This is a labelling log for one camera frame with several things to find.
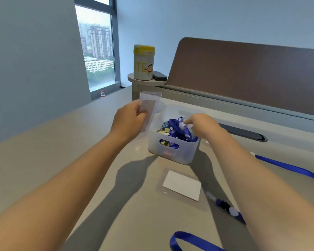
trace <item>desk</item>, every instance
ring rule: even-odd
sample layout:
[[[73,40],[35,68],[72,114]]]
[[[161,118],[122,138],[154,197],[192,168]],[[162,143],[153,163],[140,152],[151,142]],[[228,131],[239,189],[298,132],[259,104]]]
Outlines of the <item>desk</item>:
[[[125,88],[0,143],[0,212],[102,139],[117,108],[131,97],[131,88]],[[314,172],[314,134],[164,98],[158,110],[167,104],[197,107],[219,121],[264,132],[267,143],[235,138],[256,154]],[[175,231],[191,232],[229,251],[257,250],[247,228],[208,202],[203,190],[198,205],[159,188],[161,176],[170,169],[197,177],[205,191],[237,207],[204,140],[190,166],[154,156],[146,148],[147,139],[139,138],[117,156],[62,250],[169,250]],[[313,179],[265,165],[314,205]]]

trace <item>white wall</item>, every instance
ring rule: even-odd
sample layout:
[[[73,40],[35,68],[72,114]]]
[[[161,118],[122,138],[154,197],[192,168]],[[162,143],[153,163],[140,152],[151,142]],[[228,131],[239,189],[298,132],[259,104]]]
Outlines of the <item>white wall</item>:
[[[314,0],[117,0],[117,13],[122,86],[134,44],[155,46],[165,75],[183,37],[314,48]]]
[[[0,141],[90,101],[74,0],[0,0]]]

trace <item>translucent plastic bin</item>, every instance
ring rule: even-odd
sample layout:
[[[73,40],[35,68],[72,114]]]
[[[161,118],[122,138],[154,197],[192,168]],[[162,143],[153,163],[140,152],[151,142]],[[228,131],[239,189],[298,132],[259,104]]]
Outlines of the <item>translucent plastic bin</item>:
[[[151,123],[148,132],[149,145],[147,149],[155,155],[170,159],[180,164],[187,165],[191,163],[200,139],[198,139],[194,143],[190,143],[168,135],[159,134],[157,133],[157,130],[160,129],[162,127],[162,124],[169,119],[178,119],[180,116],[182,116],[184,117],[184,120],[186,120],[189,116],[195,113],[202,112],[188,107],[168,105],[160,114],[160,116]],[[172,147],[162,145],[159,142],[161,139],[176,143],[179,145],[179,148],[174,149]]]

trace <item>yellow lid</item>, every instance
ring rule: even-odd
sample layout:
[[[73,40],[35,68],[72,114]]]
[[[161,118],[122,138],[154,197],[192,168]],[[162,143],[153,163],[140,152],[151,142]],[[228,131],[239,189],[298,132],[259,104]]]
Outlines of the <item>yellow lid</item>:
[[[155,47],[146,45],[135,45],[134,54],[155,55]]]

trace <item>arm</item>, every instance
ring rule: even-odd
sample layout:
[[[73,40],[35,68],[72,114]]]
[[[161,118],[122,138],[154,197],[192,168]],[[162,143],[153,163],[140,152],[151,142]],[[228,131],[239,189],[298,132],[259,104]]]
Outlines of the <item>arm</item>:
[[[314,250],[314,207],[246,151],[206,114],[194,114],[199,138],[208,140],[261,250]]]
[[[137,104],[117,110],[104,139],[0,215],[0,251],[59,249],[117,154],[139,134],[146,114],[136,114]]]

